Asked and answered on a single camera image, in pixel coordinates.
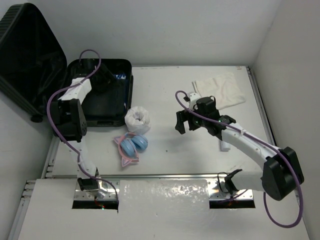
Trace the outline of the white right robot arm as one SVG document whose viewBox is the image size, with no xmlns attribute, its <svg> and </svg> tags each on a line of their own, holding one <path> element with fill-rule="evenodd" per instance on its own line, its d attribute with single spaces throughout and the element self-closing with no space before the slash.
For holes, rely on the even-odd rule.
<svg viewBox="0 0 320 240">
<path fill-rule="evenodd" d="M 200 97 L 190 92 L 183 99 L 189 106 L 176 112 L 175 129 L 180 134 L 186 132 L 185 122 L 190 131 L 205 128 L 210 135 L 236 147 L 261 168 L 261 172 L 236 169 L 228 173 L 219 184 L 224 194 L 232 195 L 249 188 L 280 201 L 304 182 L 298 156 L 292 148 L 281 149 L 268 144 L 247 132 L 234 118 L 221 115 L 214 96 Z"/>
</svg>

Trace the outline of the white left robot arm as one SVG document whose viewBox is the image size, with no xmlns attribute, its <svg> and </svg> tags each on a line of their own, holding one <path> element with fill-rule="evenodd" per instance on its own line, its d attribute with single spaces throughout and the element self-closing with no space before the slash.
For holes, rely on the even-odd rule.
<svg viewBox="0 0 320 240">
<path fill-rule="evenodd" d="M 54 92 L 46 107 L 47 117 L 54 133 L 71 151 L 80 190 L 100 199 L 106 195 L 112 183 L 100 177 L 98 168 L 88 157 L 85 141 L 88 127 L 82 103 L 92 90 L 90 78 L 100 70 L 101 66 L 102 60 L 99 58 L 88 73 L 76 75 L 69 86 Z"/>
</svg>

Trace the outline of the blue white red patterned garment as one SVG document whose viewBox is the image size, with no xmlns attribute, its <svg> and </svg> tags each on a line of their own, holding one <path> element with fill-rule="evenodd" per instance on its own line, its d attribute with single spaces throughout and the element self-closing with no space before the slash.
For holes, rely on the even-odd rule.
<svg viewBox="0 0 320 240">
<path fill-rule="evenodd" d="M 113 74 L 113 76 L 117 80 L 125 80 L 127 78 L 127 75 L 125 73 L 117 73 Z"/>
</svg>

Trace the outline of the white towel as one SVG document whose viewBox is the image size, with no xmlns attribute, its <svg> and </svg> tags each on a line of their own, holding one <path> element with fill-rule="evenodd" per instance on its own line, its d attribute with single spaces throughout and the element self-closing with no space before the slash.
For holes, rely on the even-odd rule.
<svg viewBox="0 0 320 240">
<path fill-rule="evenodd" d="M 215 97 L 216 108 L 223 110 L 246 102 L 246 97 L 232 72 L 192 82 L 194 91 L 201 97 Z"/>
</svg>

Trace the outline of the black garment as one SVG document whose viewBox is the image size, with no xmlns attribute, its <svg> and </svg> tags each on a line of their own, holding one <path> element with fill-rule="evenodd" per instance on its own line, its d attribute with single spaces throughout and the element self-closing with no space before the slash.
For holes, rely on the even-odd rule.
<svg viewBox="0 0 320 240">
<path fill-rule="evenodd" d="M 125 112 L 126 82 L 118 80 L 106 91 L 91 90 L 82 102 L 82 110 L 87 121 L 106 120 L 119 117 Z"/>
</svg>

